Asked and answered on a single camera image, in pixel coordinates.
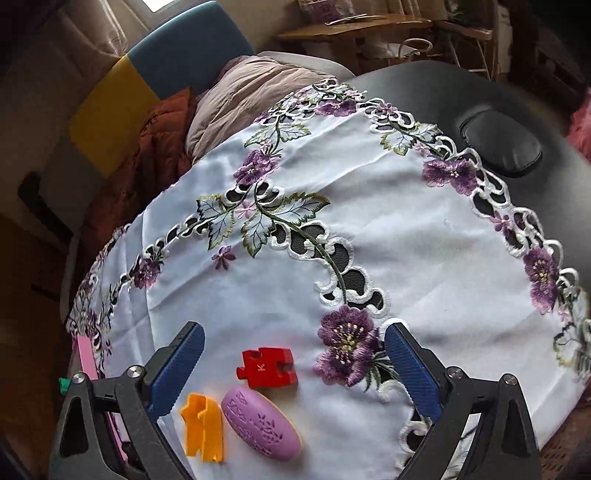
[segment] embroidered tablecloth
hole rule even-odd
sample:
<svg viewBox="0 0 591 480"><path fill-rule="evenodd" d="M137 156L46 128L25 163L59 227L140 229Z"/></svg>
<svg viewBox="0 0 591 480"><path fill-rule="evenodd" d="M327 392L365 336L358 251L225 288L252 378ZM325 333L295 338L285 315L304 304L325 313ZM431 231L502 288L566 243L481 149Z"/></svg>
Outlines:
<svg viewBox="0 0 591 480"><path fill-rule="evenodd" d="M517 375L540 445L584 389L584 292L535 212L511 203L477 152L329 79L287 96L115 232L68 328L93 338L111 377L188 320L203 325L205 352L159 420L200 480L381 480L428 428L384 352L396 317L444 365ZM304 453L270 460L225 424L223 464L185 457L187 394L221 401L241 352L262 346L294 355L297 388L269 396Z"/></svg>

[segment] blue gripper pad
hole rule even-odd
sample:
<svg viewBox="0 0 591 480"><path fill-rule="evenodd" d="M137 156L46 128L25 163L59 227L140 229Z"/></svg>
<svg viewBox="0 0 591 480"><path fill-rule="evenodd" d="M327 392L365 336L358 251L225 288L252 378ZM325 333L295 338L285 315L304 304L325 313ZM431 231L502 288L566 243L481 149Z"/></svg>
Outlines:
<svg viewBox="0 0 591 480"><path fill-rule="evenodd" d="M436 423L443 412L439 403L437 383L395 324L386 330L384 342L386 353L400 375L415 408L421 415L431 418L431 421Z"/></svg>
<svg viewBox="0 0 591 480"><path fill-rule="evenodd" d="M190 324L192 328L188 333L184 334L185 330L189 329L189 324L185 325L170 346L158 349L152 357L155 358L159 351L174 349L151 384L151 403L146 410L153 423L159 417L168 415L173 409L174 403L205 348L203 327L195 322Z"/></svg>

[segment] green object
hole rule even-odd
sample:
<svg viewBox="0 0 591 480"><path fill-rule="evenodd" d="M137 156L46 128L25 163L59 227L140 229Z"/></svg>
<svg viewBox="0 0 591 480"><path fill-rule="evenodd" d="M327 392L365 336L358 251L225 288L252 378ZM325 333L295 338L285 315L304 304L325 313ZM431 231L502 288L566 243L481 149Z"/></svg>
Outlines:
<svg viewBox="0 0 591 480"><path fill-rule="evenodd" d="M66 395L66 392L68 391L68 388L70 387L70 379L69 378L60 378L59 379L59 383L60 383L60 393L62 395Z"/></svg>

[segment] metal screw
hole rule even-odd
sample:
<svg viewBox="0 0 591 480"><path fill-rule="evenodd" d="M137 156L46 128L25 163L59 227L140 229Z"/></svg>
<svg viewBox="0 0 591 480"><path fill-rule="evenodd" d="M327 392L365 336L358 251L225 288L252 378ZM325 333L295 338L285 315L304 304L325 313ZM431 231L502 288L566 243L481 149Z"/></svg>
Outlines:
<svg viewBox="0 0 591 480"><path fill-rule="evenodd" d="M72 382L75 384L82 383L84 381L84 374L76 374L72 377Z"/></svg>
<svg viewBox="0 0 591 480"><path fill-rule="evenodd" d="M447 374L451 377L451 378L455 378L456 380L459 380L461 377L464 376L464 372L460 367L450 367L447 369Z"/></svg>
<svg viewBox="0 0 591 480"><path fill-rule="evenodd" d="M505 380L507 385L517 385L517 377L515 375L505 374L503 380Z"/></svg>
<svg viewBox="0 0 591 480"><path fill-rule="evenodd" d="M127 376L131 378L138 378L143 371L144 369L142 367L140 367L139 365L134 365L127 369Z"/></svg>

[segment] embossed soap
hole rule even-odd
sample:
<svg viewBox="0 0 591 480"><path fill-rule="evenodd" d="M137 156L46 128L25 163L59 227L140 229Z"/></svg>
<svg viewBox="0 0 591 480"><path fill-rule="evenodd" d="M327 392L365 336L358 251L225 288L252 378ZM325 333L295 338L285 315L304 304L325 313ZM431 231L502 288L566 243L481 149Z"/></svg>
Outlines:
<svg viewBox="0 0 591 480"><path fill-rule="evenodd" d="M238 436L262 455L286 462L301 452L301 439L285 415L259 392L240 385L222 400L222 412Z"/></svg>

